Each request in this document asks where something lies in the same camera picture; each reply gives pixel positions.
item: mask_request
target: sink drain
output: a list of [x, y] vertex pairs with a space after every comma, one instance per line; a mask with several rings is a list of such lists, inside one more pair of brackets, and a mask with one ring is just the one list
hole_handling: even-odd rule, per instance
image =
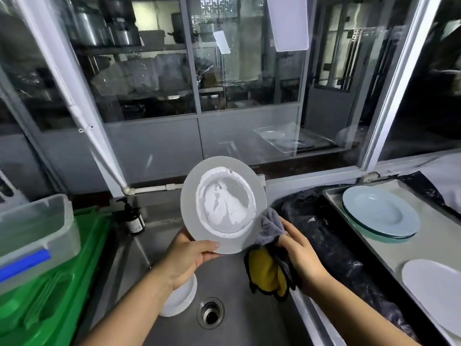
[[204, 329], [214, 329], [224, 318], [224, 305], [216, 297], [208, 297], [199, 303], [197, 320]]

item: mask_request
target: forearm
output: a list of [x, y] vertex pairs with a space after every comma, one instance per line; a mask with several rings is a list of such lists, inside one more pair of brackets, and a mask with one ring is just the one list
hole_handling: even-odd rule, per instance
[[348, 346], [418, 346], [417, 342], [331, 276], [313, 286], [311, 297]]
[[130, 289], [80, 346], [141, 346], [171, 291], [171, 283], [159, 268], [154, 268]]

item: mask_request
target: yellow cloth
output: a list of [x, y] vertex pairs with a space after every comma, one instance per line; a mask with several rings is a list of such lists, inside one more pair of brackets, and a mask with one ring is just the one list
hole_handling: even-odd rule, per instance
[[274, 295], [277, 300], [285, 300], [288, 296], [287, 280], [264, 246], [250, 249], [245, 256], [245, 266], [252, 290], [256, 286], [263, 294]]

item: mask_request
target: person's left hand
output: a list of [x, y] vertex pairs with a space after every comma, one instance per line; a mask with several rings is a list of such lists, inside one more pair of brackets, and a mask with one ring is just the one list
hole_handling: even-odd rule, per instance
[[202, 263], [219, 256], [213, 252], [218, 247], [219, 243], [211, 240], [194, 241], [184, 227], [173, 239], [158, 268], [172, 284], [173, 290], [178, 289]]

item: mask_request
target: white label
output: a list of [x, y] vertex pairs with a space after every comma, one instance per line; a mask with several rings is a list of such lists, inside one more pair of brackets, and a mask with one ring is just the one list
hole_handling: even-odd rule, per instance
[[127, 221], [126, 222], [127, 226], [128, 226], [128, 230], [131, 232], [131, 233], [137, 233], [137, 232], [140, 232], [142, 231], [142, 229], [144, 228], [144, 221], [142, 220], [141, 216], [139, 216], [136, 220], [134, 221]]

